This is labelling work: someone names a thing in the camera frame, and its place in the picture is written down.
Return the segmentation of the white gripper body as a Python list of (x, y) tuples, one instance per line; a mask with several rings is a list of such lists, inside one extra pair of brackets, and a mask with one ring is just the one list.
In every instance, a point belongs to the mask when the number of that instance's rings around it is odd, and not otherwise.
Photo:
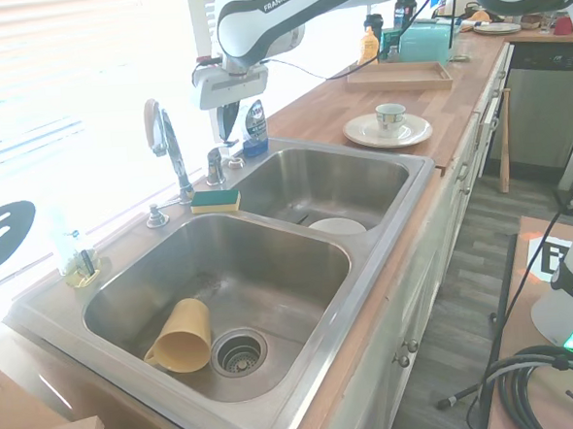
[(195, 70), (193, 98), (198, 108), (210, 111), (261, 94), (268, 84), (268, 68), (253, 66), (242, 75), (231, 75), (220, 66)]

